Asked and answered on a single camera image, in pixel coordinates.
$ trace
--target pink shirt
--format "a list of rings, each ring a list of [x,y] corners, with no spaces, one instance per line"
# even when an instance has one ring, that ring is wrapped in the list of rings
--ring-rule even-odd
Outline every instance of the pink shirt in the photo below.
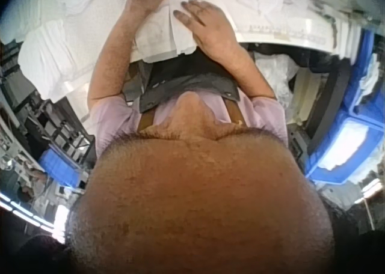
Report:
[[[200,98],[212,109],[216,118],[231,123],[229,113],[221,96],[206,91],[196,91]],[[238,102],[248,127],[263,128],[288,144],[285,111],[279,102],[269,98],[250,100],[239,90]],[[175,107],[179,97],[160,104],[155,112],[154,125],[162,123]],[[96,126],[96,154],[98,157],[117,135],[137,131],[141,114],[135,107],[128,106],[121,97],[109,97],[99,101],[91,111],[91,121]]]

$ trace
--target shirt sleeve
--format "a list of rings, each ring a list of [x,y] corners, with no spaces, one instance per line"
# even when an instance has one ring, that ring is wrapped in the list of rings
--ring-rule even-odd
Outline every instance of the shirt sleeve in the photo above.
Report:
[[[90,119],[94,126],[96,155],[99,157],[112,140],[122,133],[133,110],[121,97],[109,97],[102,99],[94,105],[90,113]]]
[[[288,146],[288,129],[282,105],[274,99],[265,97],[254,98],[251,102],[254,110],[263,120],[263,129],[275,134]]]

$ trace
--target blue bin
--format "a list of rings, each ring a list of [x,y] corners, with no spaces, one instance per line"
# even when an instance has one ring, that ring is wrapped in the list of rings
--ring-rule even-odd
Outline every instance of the blue bin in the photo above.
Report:
[[[65,187],[78,187],[80,174],[53,149],[43,153],[39,164],[58,184]]]
[[[367,121],[384,128],[384,88],[374,94],[367,103],[356,106],[362,94],[360,81],[368,74],[368,68],[374,48],[374,33],[363,30],[360,52],[353,66],[351,80],[346,88],[343,105],[352,117]]]
[[[333,147],[344,125],[348,121],[369,126],[368,134],[363,144],[341,166],[331,171],[319,168],[318,165],[328,151]],[[344,184],[350,175],[368,158],[368,156],[383,142],[384,130],[378,125],[362,121],[352,117],[343,108],[339,110],[336,119],[331,126],[329,133],[325,136],[317,150],[310,155],[305,165],[305,176],[313,181],[320,181],[328,184]]]

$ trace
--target forearm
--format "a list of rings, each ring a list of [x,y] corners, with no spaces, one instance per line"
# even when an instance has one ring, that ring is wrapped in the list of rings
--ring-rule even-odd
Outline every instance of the forearm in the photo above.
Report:
[[[233,51],[231,60],[221,64],[236,79],[239,87],[249,98],[267,97],[275,99],[273,89],[259,71],[248,52],[241,46]]]
[[[123,84],[131,59],[132,43],[145,13],[125,9],[113,27],[96,63],[90,89],[88,108],[106,97],[122,93]]]

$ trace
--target lavender shirt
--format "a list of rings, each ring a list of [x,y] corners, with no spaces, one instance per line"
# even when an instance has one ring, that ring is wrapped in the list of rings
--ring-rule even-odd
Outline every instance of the lavender shirt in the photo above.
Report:
[[[276,100],[269,98],[249,99],[241,90],[238,102],[248,127],[264,128],[278,136],[286,145],[285,111]],[[216,118],[223,123],[231,123],[229,113],[221,96],[205,91],[196,91],[206,105],[212,109]],[[162,123],[175,107],[179,97],[175,97],[156,109],[154,125]],[[96,154],[102,154],[105,147],[120,133],[137,131],[141,114],[137,107],[128,106],[121,97],[109,97],[99,101],[91,110],[91,122],[96,127]]]

